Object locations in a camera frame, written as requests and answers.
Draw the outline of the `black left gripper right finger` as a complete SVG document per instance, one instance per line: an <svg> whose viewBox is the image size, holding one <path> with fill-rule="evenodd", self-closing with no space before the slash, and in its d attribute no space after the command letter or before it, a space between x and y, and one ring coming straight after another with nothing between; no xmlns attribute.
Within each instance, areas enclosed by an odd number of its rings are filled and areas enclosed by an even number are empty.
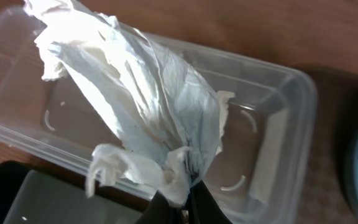
<svg viewBox="0 0 358 224"><path fill-rule="evenodd" d="M190 189L186 202L189 224L231 224L203 181Z"/></svg>

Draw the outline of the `white tissue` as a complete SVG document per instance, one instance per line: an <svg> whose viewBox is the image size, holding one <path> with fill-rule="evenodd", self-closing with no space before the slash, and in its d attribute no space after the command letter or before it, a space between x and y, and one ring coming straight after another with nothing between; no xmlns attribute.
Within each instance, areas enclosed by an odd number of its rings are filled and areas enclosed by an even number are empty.
<svg viewBox="0 0 358 224"><path fill-rule="evenodd" d="M95 147L87 196L95 180L113 186L128 179L184 205L222 151L234 93L213 90L170 49L78 1L26 0L24 10L45 24L35 40L42 78L71 77L121 141Z"/></svg>

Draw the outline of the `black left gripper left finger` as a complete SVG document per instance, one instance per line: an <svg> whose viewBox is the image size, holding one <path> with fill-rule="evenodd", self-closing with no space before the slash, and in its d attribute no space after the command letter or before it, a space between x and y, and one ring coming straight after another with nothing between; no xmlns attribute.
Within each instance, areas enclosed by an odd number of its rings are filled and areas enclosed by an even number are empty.
<svg viewBox="0 0 358 224"><path fill-rule="evenodd" d="M156 192L148 207L135 224L180 224L177 209L169 206L167 199Z"/></svg>

